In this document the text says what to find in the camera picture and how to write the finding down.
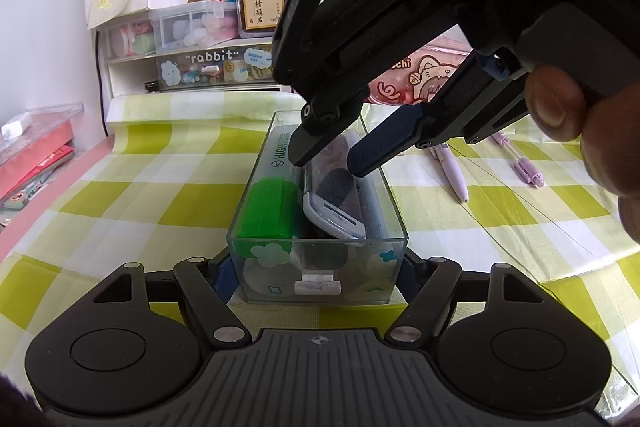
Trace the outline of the person's right hand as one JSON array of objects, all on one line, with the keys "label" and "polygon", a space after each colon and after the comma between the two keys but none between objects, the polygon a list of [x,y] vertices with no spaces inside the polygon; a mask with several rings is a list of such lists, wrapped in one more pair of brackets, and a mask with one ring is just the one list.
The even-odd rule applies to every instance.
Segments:
[{"label": "person's right hand", "polygon": [[639,239],[639,85],[592,107],[566,72],[539,66],[525,81],[525,100],[537,126],[554,141],[582,141],[591,178],[617,196],[626,233]]}]

